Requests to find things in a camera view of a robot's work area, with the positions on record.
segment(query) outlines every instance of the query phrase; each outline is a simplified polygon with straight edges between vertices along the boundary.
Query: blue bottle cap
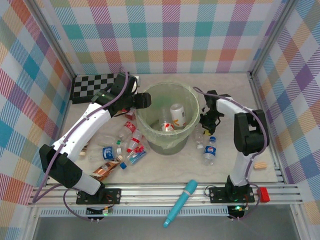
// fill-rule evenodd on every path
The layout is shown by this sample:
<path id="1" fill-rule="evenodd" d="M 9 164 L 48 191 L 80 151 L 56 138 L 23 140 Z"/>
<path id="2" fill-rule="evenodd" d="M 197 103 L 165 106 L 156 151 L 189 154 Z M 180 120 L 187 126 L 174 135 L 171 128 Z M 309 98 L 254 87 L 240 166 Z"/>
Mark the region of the blue bottle cap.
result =
<path id="1" fill-rule="evenodd" d="M 121 167 L 122 169 L 125 169 L 125 168 L 127 167 L 127 165 L 126 165 L 124 162 L 122 162 L 122 163 L 120 163 L 120 167 Z"/>

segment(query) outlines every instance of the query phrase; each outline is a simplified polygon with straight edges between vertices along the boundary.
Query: red block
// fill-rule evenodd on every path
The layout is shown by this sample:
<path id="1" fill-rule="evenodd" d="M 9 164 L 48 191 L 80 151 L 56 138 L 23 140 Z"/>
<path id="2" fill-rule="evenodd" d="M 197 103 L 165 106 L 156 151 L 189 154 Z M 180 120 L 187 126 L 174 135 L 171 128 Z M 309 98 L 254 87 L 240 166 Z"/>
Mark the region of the red block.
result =
<path id="1" fill-rule="evenodd" d="M 270 201 L 269 193 L 266 187 L 260 187 L 260 194 L 261 194 L 260 202 L 267 203 Z"/>

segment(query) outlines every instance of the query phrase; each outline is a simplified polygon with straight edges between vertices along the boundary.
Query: checkerboard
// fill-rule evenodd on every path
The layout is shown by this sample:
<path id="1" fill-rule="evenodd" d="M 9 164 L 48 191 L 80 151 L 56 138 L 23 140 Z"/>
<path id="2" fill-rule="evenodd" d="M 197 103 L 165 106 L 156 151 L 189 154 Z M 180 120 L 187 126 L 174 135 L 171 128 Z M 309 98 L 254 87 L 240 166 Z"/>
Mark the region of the checkerboard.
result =
<path id="1" fill-rule="evenodd" d="M 101 89 L 112 85 L 117 73 L 77 76 L 72 83 L 70 99 L 73 104 L 89 103 L 92 97 Z"/>

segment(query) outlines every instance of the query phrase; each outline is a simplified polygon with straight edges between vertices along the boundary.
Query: teal pen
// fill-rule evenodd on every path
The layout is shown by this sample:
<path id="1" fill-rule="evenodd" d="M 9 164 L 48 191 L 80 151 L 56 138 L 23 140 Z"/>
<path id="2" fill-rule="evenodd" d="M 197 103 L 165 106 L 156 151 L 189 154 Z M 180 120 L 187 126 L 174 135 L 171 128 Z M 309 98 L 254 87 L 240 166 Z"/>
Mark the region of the teal pen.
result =
<path id="1" fill-rule="evenodd" d="M 175 205 L 172 207 L 171 211 L 169 212 L 168 216 L 166 216 L 166 220 L 163 224 L 165 228 L 169 226 L 169 224 L 175 220 L 176 216 L 185 205 L 186 201 L 188 200 L 189 196 L 193 194 L 198 186 L 198 183 L 195 180 L 190 180 L 188 184 L 185 186 L 183 193 L 179 197 L 178 201 L 176 201 Z"/>

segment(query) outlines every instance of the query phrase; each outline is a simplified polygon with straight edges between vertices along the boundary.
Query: plaid fabric backdrop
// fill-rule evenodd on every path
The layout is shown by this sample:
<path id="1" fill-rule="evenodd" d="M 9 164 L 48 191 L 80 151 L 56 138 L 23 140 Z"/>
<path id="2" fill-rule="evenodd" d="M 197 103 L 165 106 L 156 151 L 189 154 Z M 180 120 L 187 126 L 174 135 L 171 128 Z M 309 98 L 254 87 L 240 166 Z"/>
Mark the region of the plaid fabric backdrop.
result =
<path id="1" fill-rule="evenodd" d="M 0 5 L 0 239 L 18 237 L 43 176 L 39 147 L 57 137 L 71 80 L 22 0 Z"/>
<path id="2" fill-rule="evenodd" d="M 320 235 L 320 1 L 300 0 L 257 84 L 289 183 Z"/>
<path id="3" fill-rule="evenodd" d="M 78 74 L 246 72 L 286 1 L 37 0 Z"/>

